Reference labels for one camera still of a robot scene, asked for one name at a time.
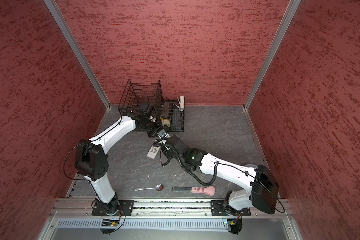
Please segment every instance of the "red wall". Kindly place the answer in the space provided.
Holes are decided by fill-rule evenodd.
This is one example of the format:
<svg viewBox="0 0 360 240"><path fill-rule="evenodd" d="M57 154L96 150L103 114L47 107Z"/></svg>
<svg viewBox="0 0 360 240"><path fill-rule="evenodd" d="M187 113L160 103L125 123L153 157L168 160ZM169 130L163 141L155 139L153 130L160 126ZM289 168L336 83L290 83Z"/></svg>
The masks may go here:
<svg viewBox="0 0 360 240"><path fill-rule="evenodd" d="M360 1L302 1L250 116L304 240L360 239Z"/></svg>
<svg viewBox="0 0 360 240"><path fill-rule="evenodd" d="M0 1L0 239L38 236L104 111L44 2Z"/></svg>
<svg viewBox="0 0 360 240"><path fill-rule="evenodd" d="M128 79L243 104L289 0L57 0L111 103Z"/></svg>

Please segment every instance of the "spoon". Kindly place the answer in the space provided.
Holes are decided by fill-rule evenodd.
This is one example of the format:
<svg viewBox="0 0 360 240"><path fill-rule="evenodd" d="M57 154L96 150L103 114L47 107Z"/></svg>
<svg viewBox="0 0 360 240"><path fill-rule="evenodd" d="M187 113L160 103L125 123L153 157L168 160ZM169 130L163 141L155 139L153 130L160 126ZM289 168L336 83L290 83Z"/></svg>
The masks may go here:
<svg viewBox="0 0 360 240"><path fill-rule="evenodd" d="M140 190L145 190L145 189L155 189L156 191L161 191L163 190L164 185L163 184L159 184L156 187L135 187L135 191L140 191Z"/></svg>

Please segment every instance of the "robotic arm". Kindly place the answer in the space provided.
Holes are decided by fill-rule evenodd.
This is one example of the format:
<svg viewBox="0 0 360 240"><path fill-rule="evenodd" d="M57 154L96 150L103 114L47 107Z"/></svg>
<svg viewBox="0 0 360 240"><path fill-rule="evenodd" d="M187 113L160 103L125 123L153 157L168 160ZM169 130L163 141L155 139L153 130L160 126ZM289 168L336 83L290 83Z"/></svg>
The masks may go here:
<svg viewBox="0 0 360 240"><path fill-rule="evenodd" d="M136 127L147 131L148 136L152 137L160 132L160 120L156 119L156 109L148 103L142 103L138 109L127 111L116 123L107 128L99 135L89 141L82 139L76 150L75 168L78 173L90 181L96 193L96 203L107 215L119 213L119 203L117 195L112 189L107 177L108 161L107 152L128 132ZM206 151L190 149L176 135L163 138L161 142L156 141L155 146L165 146L162 151L170 161L173 157L179 162L180 166L191 174L202 185L213 184L216 177L233 182L243 190L229 191L224 207L227 214L237 215L246 207L256 207L257 209L274 214L278 183L270 171L262 165L259 167L245 167L221 160ZM193 172L199 168L204 174L213 175L209 183L199 180Z"/></svg>

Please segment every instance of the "metal mesh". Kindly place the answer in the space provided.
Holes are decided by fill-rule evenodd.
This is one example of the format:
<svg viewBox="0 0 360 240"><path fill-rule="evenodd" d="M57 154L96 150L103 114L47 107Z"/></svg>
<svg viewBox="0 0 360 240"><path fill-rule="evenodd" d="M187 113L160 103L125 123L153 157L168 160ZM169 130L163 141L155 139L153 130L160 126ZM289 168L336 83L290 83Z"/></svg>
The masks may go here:
<svg viewBox="0 0 360 240"><path fill-rule="evenodd" d="M184 131L184 109L181 111L177 108L179 105L177 100L163 98L160 81L150 85L140 85L128 80L118 107L120 114L124 115L127 111L137 109L140 103L155 106L165 131ZM136 127L134 131L143 131L143 129Z"/></svg>

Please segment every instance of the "black mesh basket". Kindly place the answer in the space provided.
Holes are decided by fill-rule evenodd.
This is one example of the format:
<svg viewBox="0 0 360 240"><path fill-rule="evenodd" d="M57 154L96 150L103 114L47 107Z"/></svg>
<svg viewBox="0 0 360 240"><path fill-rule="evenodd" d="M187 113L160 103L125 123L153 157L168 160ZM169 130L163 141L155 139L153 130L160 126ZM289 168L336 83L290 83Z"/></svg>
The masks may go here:
<svg viewBox="0 0 360 240"><path fill-rule="evenodd" d="M184 109L177 107L179 106L177 100L163 98L160 81L150 85L140 85L128 80L118 107L120 114L124 115L128 110L137 109L140 103L155 106L165 131L184 131ZM134 131L143 131L143 129L136 127Z"/></svg>

